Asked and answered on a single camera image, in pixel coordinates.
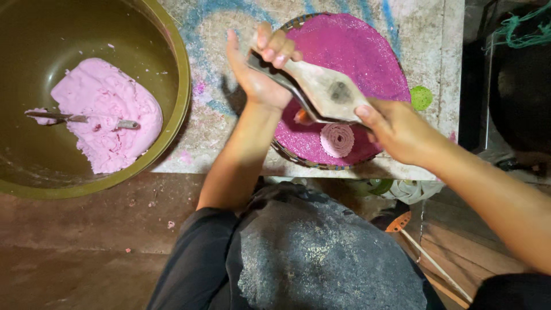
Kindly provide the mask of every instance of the pink dough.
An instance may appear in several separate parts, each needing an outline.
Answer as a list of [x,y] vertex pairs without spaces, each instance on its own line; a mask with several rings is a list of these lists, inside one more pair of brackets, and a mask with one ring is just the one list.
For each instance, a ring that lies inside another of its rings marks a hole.
[[[27,112],[48,112],[46,109],[43,109],[43,108],[35,108],[35,109],[32,109],[32,110],[27,110],[25,111],[25,113]],[[36,117],[36,116],[28,116],[30,118],[33,118],[36,120],[36,122],[39,124],[39,125],[52,125],[52,124],[56,124],[57,123],[57,120],[56,119],[49,119],[47,117]]]
[[[110,63],[89,58],[52,89],[61,113],[88,116],[88,123],[68,122],[94,173],[112,173],[131,165],[157,139],[163,114],[153,95]],[[117,128],[119,120],[138,129]]]
[[345,157],[354,146],[354,133],[348,125],[327,124],[321,129],[320,142],[329,156]]
[[[349,14],[319,15],[292,29],[293,39],[304,61],[348,75],[366,97],[410,101],[407,81],[388,42],[375,29]],[[351,165],[378,154],[365,127],[353,125],[354,146],[342,158],[327,154],[320,144],[325,124],[296,124],[299,103],[292,99],[283,111],[275,137],[281,145],[301,158],[333,165]]]

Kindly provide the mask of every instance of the person's right hand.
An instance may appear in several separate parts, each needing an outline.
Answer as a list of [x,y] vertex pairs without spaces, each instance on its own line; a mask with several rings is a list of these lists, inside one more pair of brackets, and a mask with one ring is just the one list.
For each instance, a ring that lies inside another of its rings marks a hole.
[[354,111],[367,127],[371,142],[381,146],[399,162],[427,168],[439,153],[455,144],[421,118],[407,102],[368,98],[373,106],[359,106]]

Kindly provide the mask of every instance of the pink spiral snack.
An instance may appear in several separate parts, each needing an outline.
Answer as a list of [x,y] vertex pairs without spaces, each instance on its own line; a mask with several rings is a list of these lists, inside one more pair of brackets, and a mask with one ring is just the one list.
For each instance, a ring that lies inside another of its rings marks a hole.
[[320,141],[329,156],[341,158],[352,151],[354,133],[348,125],[328,124],[320,132]]
[[[295,41],[304,61],[348,75],[366,97],[410,101],[406,78],[390,45],[360,19],[349,14],[319,15],[300,29],[291,29],[287,38]],[[345,166],[381,152],[377,145],[369,142],[365,127],[352,125],[354,145],[348,155],[330,156],[320,144],[325,124],[297,124],[294,118],[299,110],[299,103],[292,99],[275,131],[278,142],[297,156],[317,163]]]

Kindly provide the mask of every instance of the green round object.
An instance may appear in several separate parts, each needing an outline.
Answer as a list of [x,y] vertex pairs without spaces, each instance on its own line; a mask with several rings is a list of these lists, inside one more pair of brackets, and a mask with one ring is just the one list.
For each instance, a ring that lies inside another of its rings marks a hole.
[[[182,38],[157,0],[0,0],[0,8],[0,192],[82,196],[123,182],[159,158],[185,119],[191,79]],[[92,172],[65,125],[39,126],[24,114],[57,106],[50,91],[65,69],[91,57],[140,76],[163,111],[163,129],[147,153],[111,174]]]
[[433,102],[433,94],[424,86],[415,86],[409,91],[412,95],[412,106],[417,111],[423,111]]

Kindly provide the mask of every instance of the blue paint stain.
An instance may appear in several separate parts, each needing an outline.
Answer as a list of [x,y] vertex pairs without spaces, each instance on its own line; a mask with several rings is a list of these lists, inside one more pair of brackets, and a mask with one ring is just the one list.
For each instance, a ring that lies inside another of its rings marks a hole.
[[306,11],[306,14],[312,14],[316,12],[316,9],[312,5],[312,1],[310,0],[304,0],[304,10]]
[[347,0],[335,0],[337,2],[337,5],[339,6],[339,11],[341,13],[350,13],[350,8],[348,7]]
[[371,8],[369,7],[368,0],[358,0],[358,5],[361,8],[361,17],[371,27],[375,27],[373,23],[373,17],[371,17]]
[[[203,19],[209,15],[220,11],[239,11],[249,14],[258,21],[267,20],[272,25],[277,21],[273,19],[265,10],[260,8],[256,3],[248,3],[244,0],[200,0],[197,7],[192,8],[182,21],[182,29],[180,35],[186,43],[186,49],[189,57],[195,62],[193,66],[205,68],[206,76],[205,82],[210,85],[221,85],[221,76],[208,60],[204,53],[204,45],[201,40],[201,36],[196,33],[196,27],[198,27]],[[226,102],[211,100],[207,102],[207,106],[219,111],[222,114],[235,115]]]
[[400,38],[398,37],[398,28],[394,24],[394,17],[392,16],[392,10],[388,0],[382,1],[382,12],[386,19],[388,33],[390,34],[392,50],[394,51],[394,54],[396,54],[396,57],[398,57],[398,60],[400,60]]

